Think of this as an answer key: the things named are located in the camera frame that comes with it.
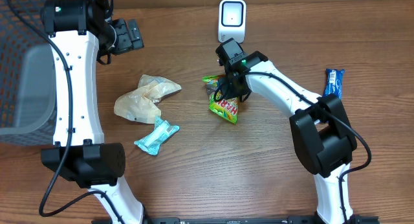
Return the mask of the mint green snack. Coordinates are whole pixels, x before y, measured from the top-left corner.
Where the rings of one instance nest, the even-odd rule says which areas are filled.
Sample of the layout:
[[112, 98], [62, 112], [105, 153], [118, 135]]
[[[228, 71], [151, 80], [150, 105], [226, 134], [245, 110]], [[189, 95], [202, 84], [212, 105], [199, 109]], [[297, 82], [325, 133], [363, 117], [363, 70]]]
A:
[[179, 129], [179, 126], [171, 125], [167, 120], [156, 117], [154, 130], [144, 138], [134, 141], [134, 145], [152, 156], [157, 156], [161, 145]]

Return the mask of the beige snack bag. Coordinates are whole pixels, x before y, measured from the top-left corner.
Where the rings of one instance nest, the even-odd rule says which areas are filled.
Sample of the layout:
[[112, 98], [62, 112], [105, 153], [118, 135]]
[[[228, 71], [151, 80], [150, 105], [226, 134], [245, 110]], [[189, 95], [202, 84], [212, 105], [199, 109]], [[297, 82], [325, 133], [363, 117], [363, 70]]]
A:
[[114, 114], [134, 122], [154, 124], [161, 117], [157, 103], [180, 92], [182, 87], [161, 76], [142, 75], [138, 87], [120, 96], [114, 105]]

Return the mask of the blue cookie pack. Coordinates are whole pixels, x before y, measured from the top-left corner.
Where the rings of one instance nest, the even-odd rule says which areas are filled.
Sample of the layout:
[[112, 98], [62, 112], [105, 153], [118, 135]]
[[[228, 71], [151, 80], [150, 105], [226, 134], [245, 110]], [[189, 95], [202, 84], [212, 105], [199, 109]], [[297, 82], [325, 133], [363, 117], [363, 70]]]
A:
[[342, 83], [343, 76], [345, 74], [344, 69], [326, 69], [327, 73], [327, 84], [323, 95], [328, 96], [329, 94], [336, 95], [339, 99], [342, 99]]

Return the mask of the green gummy candy bag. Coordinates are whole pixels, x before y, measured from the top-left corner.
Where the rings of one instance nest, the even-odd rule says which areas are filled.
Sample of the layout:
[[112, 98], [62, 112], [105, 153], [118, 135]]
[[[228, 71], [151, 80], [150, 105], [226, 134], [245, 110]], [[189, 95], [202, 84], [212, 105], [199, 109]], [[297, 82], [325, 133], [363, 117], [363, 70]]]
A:
[[216, 102], [213, 99], [215, 90], [221, 84], [219, 81], [221, 78], [225, 78], [225, 75], [220, 74], [215, 76], [204, 76], [202, 78], [209, 98], [209, 109], [232, 124], [236, 124], [239, 104], [238, 98], [222, 99], [221, 92], [218, 91], [216, 98], [220, 98], [220, 100]]

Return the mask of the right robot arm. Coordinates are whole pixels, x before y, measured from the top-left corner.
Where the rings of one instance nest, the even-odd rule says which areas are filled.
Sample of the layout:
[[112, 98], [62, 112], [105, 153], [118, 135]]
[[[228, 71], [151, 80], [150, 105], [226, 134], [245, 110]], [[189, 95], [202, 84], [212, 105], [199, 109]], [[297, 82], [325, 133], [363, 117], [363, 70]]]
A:
[[262, 53], [247, 54], [233, 38], [215, 50], [225, 76], [216, 100], [245, 101], [257, 93], [272, 102], [289, 119], [296, 157], [314, 176], [320, 223], [347, 223], [353, 216], [347, 176], [356, 137], [342, 101], [336, 95], [310, 92], [276, 69]]

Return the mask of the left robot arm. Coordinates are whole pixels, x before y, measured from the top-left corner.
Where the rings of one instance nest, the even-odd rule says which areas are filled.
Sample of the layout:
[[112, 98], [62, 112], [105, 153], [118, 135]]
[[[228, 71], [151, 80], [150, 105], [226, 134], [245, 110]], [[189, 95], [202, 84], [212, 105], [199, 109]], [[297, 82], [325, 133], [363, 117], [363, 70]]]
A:
[[125, 177], [125, 151], [107, 143], [100, 124], [96, 66], [102, 56], [134, 49], [124, 20], [112, 20], [113, 0], [48, 0], [41, 21], [52, 48], [56, 77], [53, 147], [42, 163], [95, 196], [111, 223], [143, 223], [144, 207]]

